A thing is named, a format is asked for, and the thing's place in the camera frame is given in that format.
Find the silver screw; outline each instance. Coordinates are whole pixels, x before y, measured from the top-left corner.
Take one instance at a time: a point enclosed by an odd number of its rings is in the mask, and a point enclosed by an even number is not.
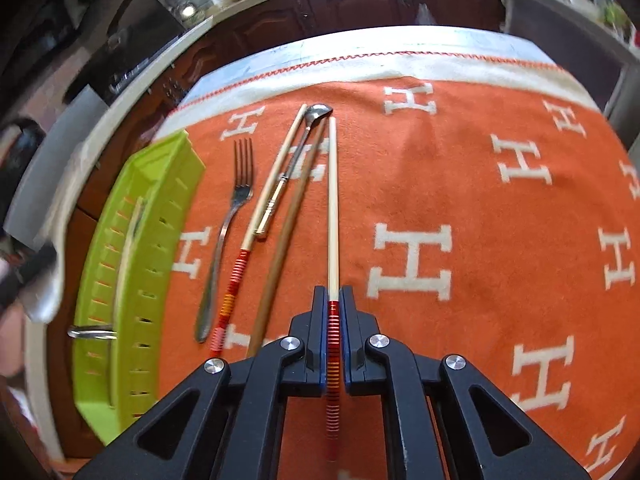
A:
[[[285,350],[295,350],[300,346],[300,339],[288,335],[282,338],[280,346],[282,346]]]
[[[383,334],[374,334],[369,338],[369,344],[375,348],[384,348],[389,344],[389,338]]]
[[[444,359],[444,362],[452,370],[462,370],[466,366],[465,358],[462,355],[449,355]]]
[[[210,374],[217,374],[222,371],[222,368],[225,367],[225,362],[222,359],[218,359],[217,357],[214,359],[209,359],[204,363],[204,370]]]

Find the fork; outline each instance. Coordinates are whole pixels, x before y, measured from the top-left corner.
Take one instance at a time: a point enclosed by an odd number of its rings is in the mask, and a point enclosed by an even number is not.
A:
[[[194,337],[199,343],[206,341],[213,323],[213,304],[216,301],[216,293],[218,291],[220,260],[222,259],[222,248],[225,245],[226,232],[235,214],[249,201],[253,194],[254,145],[251,139],[236,140],[234,142],[234,190],[231,194],[231,206],[220,226],[213,262],[209,267],[209,278],[202,294],[198,317],[196,318]]]

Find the green basket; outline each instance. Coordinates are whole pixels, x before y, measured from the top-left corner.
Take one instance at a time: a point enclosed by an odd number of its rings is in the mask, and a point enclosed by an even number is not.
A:
[[[111,190],[82,271],[75,325],[112,325],[114,340],[76,339],[74,400],[104,444],[158,400],[164,300],[204,164],[185,131],[133,155]],[[115,303],[118,267],[139,198],[144,209]]]

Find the brown chopstick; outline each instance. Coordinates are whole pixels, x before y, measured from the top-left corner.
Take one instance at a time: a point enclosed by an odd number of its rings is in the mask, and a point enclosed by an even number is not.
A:
[[[296,186],[296,190],[291,199],[287,216],[284,219],[282,231],[280,231],[280,237],[278,238],[278,243],[276,245],[276,251],[273,255],[273,260],[271,260],[267,280],[262,290],[262,297],[260,298],[258,312],[255,316],[254,328],[251,332],[251,339],[249,339],[249,348],[246,351],[247,357],[255,356],[258,353],[258,350],[262,347],[262,341],[264,340],[264,334],[267,330],[269,317],[271,315],[273,298],[275,297],[278,282],[280,281],[282,266],[284,264],[284,259],[287,256],[287,250],[289,249],[289,242],[291,240],[293,228],[296,226],[298,211],[300,210],[302,198],[305,194],[306,182],[309,180],[311,168],[313,167],[316,153],[318,152],[318,146],[320,145],[322,136],[324,136],[326,120],[327,119],[324,118],[318,124],[318,132],[316,133],[311,149],[306,156],[305,164],[302,167],[302,173],[298,180],[298,185]]]

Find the metal spoon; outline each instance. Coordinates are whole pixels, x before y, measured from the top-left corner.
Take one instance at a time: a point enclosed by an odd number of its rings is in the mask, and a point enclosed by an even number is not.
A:
[[[305,131],[302,133],[302,138],[300,139],[300,142],[298,143],[296,151],[293,153],[293,156],[291,157],[289,164],[287,165],[287,169],[280,176],[280,179],[278,180],[278,185],[276,186],[276,189],[273,192],[273,195],[271,195],[271,198],[267,204],[267,209],[265,209],[264,215],[262,216],[262,219],[258,224],[258,228],[255,230],[255,236],[258,238],[258,240],[264,240],[267,237],[267,231],[269,230],[271,219],[273,218],[273,215],[275,214],[276,209],[278,208],[280,198],[284,194],[284,188],[287,185],[287,182],[289,181],[289,179],[291,178],[293,169],[296,167],[296,163],[300,158],[300,155],[302,154],[302,150],[305,147],[305,142],[309,136],[309,133],[311,132],[311,129],[316,125],[316,123],[320,119],[328,116],[333,111],[334,111],[333,108],[323,104],[311,105],[309,108],[306,109]]]

